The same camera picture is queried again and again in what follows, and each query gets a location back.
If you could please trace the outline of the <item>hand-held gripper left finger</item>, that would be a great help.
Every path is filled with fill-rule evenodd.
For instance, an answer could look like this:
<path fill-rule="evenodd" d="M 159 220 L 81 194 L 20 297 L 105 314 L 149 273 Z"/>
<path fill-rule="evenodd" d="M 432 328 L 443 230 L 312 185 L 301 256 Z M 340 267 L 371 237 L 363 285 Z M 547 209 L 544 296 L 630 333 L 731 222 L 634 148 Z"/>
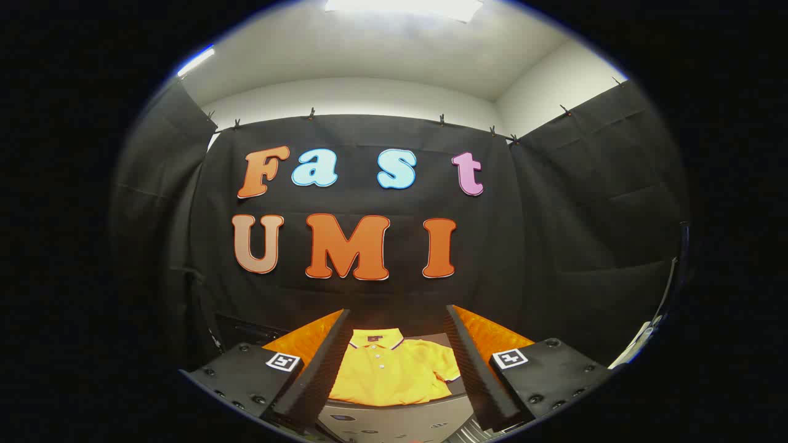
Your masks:
<path fill-rule="evenodd" d="M 180 374 L 230 410 L 274 431 L 317 423 L 352 338 L 351 311 L 338 309 L 270 344 L 239 342 Z"/>

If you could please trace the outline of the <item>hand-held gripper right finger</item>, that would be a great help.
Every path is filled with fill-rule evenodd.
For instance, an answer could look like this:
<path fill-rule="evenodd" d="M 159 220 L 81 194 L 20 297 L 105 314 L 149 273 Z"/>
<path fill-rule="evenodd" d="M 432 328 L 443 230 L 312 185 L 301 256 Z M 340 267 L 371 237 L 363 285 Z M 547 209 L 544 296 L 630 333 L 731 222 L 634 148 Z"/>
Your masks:
<path fill-rule="evenodd" d="M 548 420 L 614 375 L 561 339 L 530 340 L 461 306 L 446 306 L 444 328 L 485 431 Z"/>

